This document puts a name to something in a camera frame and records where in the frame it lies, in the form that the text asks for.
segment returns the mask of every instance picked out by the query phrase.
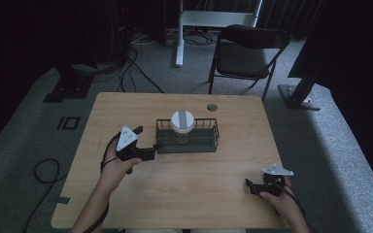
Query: gray carpet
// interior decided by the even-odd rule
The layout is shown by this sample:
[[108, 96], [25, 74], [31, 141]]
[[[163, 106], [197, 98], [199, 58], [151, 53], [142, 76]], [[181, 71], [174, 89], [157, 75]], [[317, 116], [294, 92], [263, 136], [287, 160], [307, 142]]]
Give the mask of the gray carpet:
[[[184, 66], [176, 68], [176, 42], [169, 40], [166, 48], [145, 40], [139, 43], [148, 45], [133, 45], [138, 52], [136, 64], [165, 92], [207, 93], [205, 82], [214, 46], [186, 44]], [[329, 90], [314, 86], [312, 94], [322, 109], [312, 112], [287, 109], [277, 88], [278, 84], [299, 82], [287, 76], [302, 46], [302, 41], [293, 41], [282, 54], [264, 102], [283, 164], [294, 171], [293, 186], [308, 222], [319, 232], [373, 232], [373, 173]], [[134, 92], [135, 83], [137, 92], [158, 92], [135, 68], [129, 72], [123, 81], [126, 91]], [[59, 177], [67, 174], [97, 93], [117, 91], [119, 86], [117, 74], [97, 76], [86, 99], [44, 104], [57, 80], [54, 69], [39, 79], [0, 134], [0, 232], [23, 232], [29, 215], [50, 186], [34, 178], [35, 165], [43, 159], [55, 158], [60, 163]], [[248, 89], [250, 84], [217, 79], [213, 93], [261, 96], [265, 82]], [[59, 128], [63, 117], [79, 117], [78, 127]], [[52, 180], [55, 172], [53, 162], [43, 164], [38, 171], [46, 181]], [[28, 232], [67, 231], [51, 227], [55, 199], [63, 184], [64, 181], [56, 183], [43, 200], [31, 218]]]

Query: black wire basket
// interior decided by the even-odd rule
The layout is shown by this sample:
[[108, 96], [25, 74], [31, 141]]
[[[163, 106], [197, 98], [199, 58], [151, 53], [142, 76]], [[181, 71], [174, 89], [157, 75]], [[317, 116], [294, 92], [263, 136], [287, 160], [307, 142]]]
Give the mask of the black wire basket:
[[157, 119], [155, 139], [158, 153], [215, 152], [220, 132], [215, 118], [196, 118], [193, 129], [179, 134], [171, 127], [171, 119]]

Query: white stand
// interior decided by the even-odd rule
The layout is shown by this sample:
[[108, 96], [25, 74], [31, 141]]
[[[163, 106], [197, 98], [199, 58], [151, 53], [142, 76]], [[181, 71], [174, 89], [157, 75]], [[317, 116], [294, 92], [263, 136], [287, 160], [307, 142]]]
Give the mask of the white stand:
[[226, 12], [200, 12], [200, 11], [184, 11], [184, 1], [180, 0], [180, 22], [179, 22], [179, 39], [177, 50], [176, 66], [183, 66], [184, 59], [184, 26], [213, 26], [225, 27], [232, 24], [241, 24], [247, 26], [256, 26], [259, 9], [262, 0], [259, 0], [255, 5], [254, 13], [226, 13]]

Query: hand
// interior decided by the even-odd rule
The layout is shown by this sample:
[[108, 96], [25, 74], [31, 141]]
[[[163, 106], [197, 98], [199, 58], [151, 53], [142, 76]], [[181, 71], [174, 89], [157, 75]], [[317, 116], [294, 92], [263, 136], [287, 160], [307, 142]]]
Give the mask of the hand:
[[118, 139], [115, 139], [108, 149], [107, 155], [102, 163], [105, 164], [105, 166], [102, 169], [101, 178], [98, 182], [98, 185], [110, 192], [117, 189], [118, 184], [122, 181], [126, 171], [142, 162], [141, 158], [132, 158], [126, 161], [121, 161], [117, 158], [117, 143]]
[[[284, 179], [286, 182], [285, 190], [292, 194], [292, 196], [295, 196], [293, 190], [288, 187], [291, 186], [289, 178], [284, 177]], [[278, 213], [287, 220], [292, 232], [309, 232], [304, 215], [302, 215], [302, 212], [295, 201], [285, 192], [281, 193], [279, 197], [268, 192], [261, 192], [259, 195], [273, 205]]]

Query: white lid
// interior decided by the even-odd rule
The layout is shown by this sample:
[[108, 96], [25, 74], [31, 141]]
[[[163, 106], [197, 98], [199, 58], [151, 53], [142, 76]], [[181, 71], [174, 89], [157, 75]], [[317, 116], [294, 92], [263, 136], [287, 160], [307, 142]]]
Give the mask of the white lid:
[[192, 113], [180, 110], [175, 112], [171, 117], [172, 129], [181, 134], [186, 134], [190, 132], [195, 125], [195, 119]]

